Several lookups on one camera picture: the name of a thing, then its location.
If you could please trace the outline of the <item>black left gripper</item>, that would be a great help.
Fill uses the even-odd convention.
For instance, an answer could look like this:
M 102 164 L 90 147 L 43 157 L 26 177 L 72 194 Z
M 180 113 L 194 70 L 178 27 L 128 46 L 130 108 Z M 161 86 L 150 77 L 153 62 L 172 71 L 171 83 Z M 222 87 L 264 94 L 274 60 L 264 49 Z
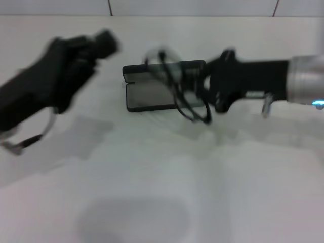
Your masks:
M 76 58 L 75 92 L 97 74 L 98 62 L 118 51 L 109 30 L 69 39 L 52 39 L 41 56 L 1 84 L 1 131 L 8 131 L 38 111 L 52 106 L 63 73 Z

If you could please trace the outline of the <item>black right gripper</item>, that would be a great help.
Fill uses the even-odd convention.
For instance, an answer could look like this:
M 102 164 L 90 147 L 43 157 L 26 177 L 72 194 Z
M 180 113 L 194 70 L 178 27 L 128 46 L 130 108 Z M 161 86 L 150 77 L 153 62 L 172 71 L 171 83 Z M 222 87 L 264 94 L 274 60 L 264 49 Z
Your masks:
M 185 63 L 187 89 L 209 102 L 217 113 L 226 113 L 240 99 L 287 100 L 287 60 L 239 61 L 234 50 L 227 49 L 206 63 Z M 210 87 L 205 87 L 206 76 Z

